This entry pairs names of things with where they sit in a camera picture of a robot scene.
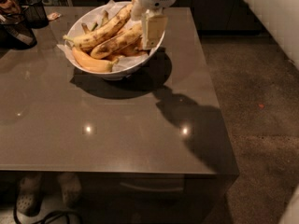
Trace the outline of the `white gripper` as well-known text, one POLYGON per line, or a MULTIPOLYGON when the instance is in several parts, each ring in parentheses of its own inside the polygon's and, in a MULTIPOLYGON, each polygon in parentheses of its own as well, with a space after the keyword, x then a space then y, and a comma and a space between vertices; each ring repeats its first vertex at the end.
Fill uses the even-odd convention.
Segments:
POLYGON ((131 1, 133 5, 131 10, 131 19, 133 21, 139 21, 141 19, 142 21, 143 49, 153 49, 160 42, 168 22, 168 18, 166 15, 164 15, 164 10, 161 7, 171 7, 176 2, 176 0, 131 1))

